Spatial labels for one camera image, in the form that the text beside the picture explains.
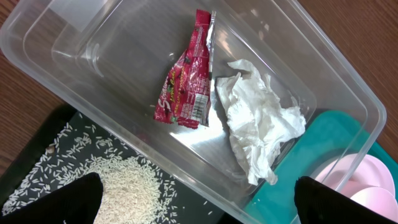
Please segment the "red snack wrapper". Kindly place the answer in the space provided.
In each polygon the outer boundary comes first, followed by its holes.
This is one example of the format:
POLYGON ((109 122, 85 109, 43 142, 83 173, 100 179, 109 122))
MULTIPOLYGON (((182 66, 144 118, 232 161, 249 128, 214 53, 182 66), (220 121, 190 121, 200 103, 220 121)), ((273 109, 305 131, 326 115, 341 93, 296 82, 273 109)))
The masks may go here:
POLYGON ((196 11, 189 45, 169 70, 155 106, 161 123, 196 129, 208 126, 211 107, 216 11, 196 11))

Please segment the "large pink plate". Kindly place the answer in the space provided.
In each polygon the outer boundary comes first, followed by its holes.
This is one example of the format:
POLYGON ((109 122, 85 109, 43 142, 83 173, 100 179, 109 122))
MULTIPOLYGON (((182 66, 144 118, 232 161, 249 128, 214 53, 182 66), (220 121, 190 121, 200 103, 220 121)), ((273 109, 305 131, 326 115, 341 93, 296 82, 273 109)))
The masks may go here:
MULTIPOLYGON (((336 189, 343 176, 348 173, 356 156, 357 154, 348 154, 338 162, 334 160, 324 167, 315 177, 315 180, 336 189)), ((389 191, 394 197, 396 196, 394 179, 389 169, 382 161, 369 154, 365 155, 340 193, 346 197, 352 197, 360 190, 368 187, 381 187, 389 191)))

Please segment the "white napkin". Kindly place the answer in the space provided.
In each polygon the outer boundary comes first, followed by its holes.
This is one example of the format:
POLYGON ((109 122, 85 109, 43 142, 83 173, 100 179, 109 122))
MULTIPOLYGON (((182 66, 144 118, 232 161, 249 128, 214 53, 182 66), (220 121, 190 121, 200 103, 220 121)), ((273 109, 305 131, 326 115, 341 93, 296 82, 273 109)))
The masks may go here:
POLYGON ((238 74, 218 78, 216 90, 226 113, 232 150, 251 185, 259 179, 274 185, 278 178, 271 166, 281 145, 300 137, 307 122, 298 105, 281 106, 270 75, 260 74, 245 59, 228 65, 238 74))

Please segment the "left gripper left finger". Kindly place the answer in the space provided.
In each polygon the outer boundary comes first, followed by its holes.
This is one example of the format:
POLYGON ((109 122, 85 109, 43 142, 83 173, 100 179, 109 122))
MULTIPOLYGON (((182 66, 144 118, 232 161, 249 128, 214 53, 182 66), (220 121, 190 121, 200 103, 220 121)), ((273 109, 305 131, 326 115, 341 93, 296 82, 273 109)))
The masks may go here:
POLYGON ((100 209, 103 183, 92 172, 1 217, 1 223, 93 223, 100 209))

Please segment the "small pink plate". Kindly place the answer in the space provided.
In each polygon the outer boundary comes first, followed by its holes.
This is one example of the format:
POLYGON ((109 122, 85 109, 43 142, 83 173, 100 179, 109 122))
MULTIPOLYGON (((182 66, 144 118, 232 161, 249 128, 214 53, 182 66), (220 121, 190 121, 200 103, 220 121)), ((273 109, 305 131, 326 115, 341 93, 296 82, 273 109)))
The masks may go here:
POLYGON ((356 192, 351 200, 397 222, 397 201, 390 191, 381 187, 368 187, 356 192))

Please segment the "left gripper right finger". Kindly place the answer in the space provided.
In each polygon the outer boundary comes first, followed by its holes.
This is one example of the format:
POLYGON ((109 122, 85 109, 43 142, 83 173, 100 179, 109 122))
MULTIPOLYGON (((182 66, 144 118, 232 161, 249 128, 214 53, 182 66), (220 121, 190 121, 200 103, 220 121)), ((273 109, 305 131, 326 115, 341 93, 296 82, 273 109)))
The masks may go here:
POLYGON ((301 224, 395 223, 308 176, 296 181, 294 191, 301 224))

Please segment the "white rice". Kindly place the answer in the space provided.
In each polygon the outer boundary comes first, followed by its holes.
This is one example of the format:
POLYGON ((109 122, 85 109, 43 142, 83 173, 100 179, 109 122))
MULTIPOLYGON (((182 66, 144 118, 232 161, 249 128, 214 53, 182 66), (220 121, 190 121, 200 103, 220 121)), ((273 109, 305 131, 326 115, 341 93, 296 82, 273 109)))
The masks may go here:
POLYGON ((6 194, 3 215, 90 172, 104 189, 96 223, 218 223, 224 214, 79 112, 45 147, 6 194))

